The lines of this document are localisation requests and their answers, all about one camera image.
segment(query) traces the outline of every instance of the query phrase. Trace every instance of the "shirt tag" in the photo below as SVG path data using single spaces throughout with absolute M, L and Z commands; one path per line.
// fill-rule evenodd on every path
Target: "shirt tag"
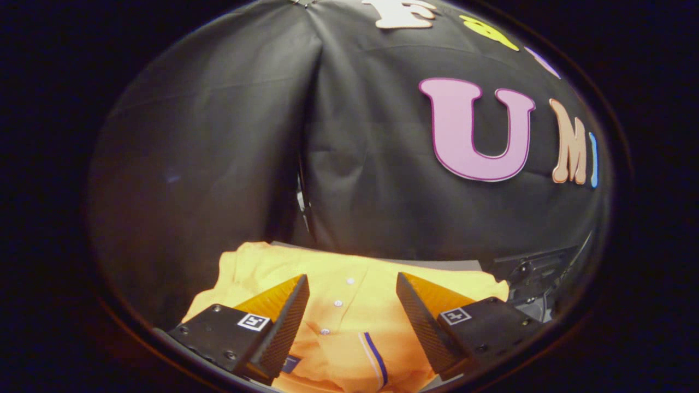
M 287 356 L 287 360 L 284 362 L 284 366 L 282 367 L 282 372 L 286 374 L 290 374 L 295 368 L 296 365 L 301 361 L 298 357 L 295 356 Z

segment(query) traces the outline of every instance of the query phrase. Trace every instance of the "blue stripe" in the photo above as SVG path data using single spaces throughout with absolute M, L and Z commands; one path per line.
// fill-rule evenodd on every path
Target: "blue stripe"
M 371 352 L 374 352 L 374 357 L 379 362 L 379 367 L 381 367 L 381 375 L 383 375 L 384 377 L 384 384 L 381 385 L 381 387 L 384 387 L 389 382 L 389 374 L 386 372 L 386 365 L 384 364 L 384 360 L 381 358 L 381 354 L 379 354 L 379 351 L 374 346 L 374 342 L 371 341 L 369 333 L 365 332 L 364 337 L 366 338 L 366 342 L 369 343 L 369 348 L 371 348 Z
M 590 142 L 592 142 L 592 188 L 597 188 L 599 172 L 597 172 L 597 138 L 592 133 L 590 135 Z

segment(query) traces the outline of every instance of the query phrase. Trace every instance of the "black cloth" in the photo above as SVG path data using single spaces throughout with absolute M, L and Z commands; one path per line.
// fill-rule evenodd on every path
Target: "black cloth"
M 470 259 L 580 244 L 610 204 L 604 130 L 565 75 L 484 37 L 441 1 L 429 29 L 381 30 L 371 5 L 262 0 L 173 45 L 106 119 L 90 173 L 88 221 L 106 276 L 169 329 L 211 288 L 221 252 L 278 240 L 392 259 Z M 427 78 L 478 84 L 475 145 L 498 155 L 498 88 L 532 98 L 528 159 L 496 183 L 437 160 Z M 598 141 L 600 182 L 556 184 L 560 101 Z M 296 201 L 303 174 L 309 227 Z

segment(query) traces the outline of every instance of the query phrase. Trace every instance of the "pink letter u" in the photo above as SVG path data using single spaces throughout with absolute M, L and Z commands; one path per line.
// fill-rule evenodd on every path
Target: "pink letter u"
M 495 97 L 507 107 L 507 148 L 499 156 L 487 156 L 473 145 L 473 102 L 481 97 L 478 85 L 465 80 L 429 78 L 420 91 L 432 101 L 432 140 L 437 159 L 462 178 L 497 182 L 524 167 L 529 153 L 529 113 L 534 100 L 522 93 L 497 89 Z

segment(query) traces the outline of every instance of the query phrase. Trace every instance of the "letter cutout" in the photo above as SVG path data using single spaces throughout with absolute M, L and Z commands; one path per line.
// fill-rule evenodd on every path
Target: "letter cutout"
M 529 113 L 534 100 L 522 93 L 497 89 L 495 97 L 507 107 L 507 148 L 486 156 L 473 144 L 473 102 L 481 97 L 475 83 L 450 78 L 429 78 L 419 84 L 432 101 L 432 140 L 435 155 L 452 173 L 471 180 L 497 182 L 517 175 L 529 154 Z
M 510 42 L 510 40 L 507 39 L 502 33 L 500 33 L 498 30 L 496 30 L 494 27 L 491 27 L 477 19 L 473 19 L 472 17 L 460 15 L 459 18 L 463 19 L 464 22 L 463 24 L 468 27 L 469 29 L 475 31 L 476 33 L 488 37 L 491 40 L 498 41 L 499 43 L 503 44 L 504 46 L 516 50 L 519 52 L 519 48 Z
M 432 27 L 432 22 L 418 19 L 413 14 L 426 19 L 435 18 L 430 10 L 435 10 L 436 7 L 420 0 L 363 0 L 361 3 L 376 8 L 381 16 L 376 21 L 376 27 L 380 29 L 424 29 Z
M 524 49 L 526 49 L 527 52 L 531 53 L 531 55 L 534 56 L 534 59 L 536 59 L 536 61 L 539 62 L 539 64 L 541 64 L 541 66 L 544 67 L 546 71 L 554 74 L 556 78 L 561 79 L 559 73 L 557 73 L 556 70 L 554 70 L 554 68 L 551 67 L 551 65 L 546 60 L 544 60 L 543 57 L 539 56 L 536 52 L 527 48 L 526 46 L 524 47 Z
M 592 145 L 592 176 L 590 177 L 590 184 L 592 188 L 597 188 L 597 183 L 599 181 L 599 172 L 597 172 L 597 138 L 592 133 L 590 135 L 590 144 Z
M 549 105 L 556 113 L 559 123 L 559 163 L 554 168 L 552 177 L 556 183 L 565 183 L 566 180 L 577 184 L 585 184 L 587 149 L 585 146 L 585 127 L 575 118 L 575 130 L 573 131 L 568 112 L 563 105 L 555 99 L 549 100 Z

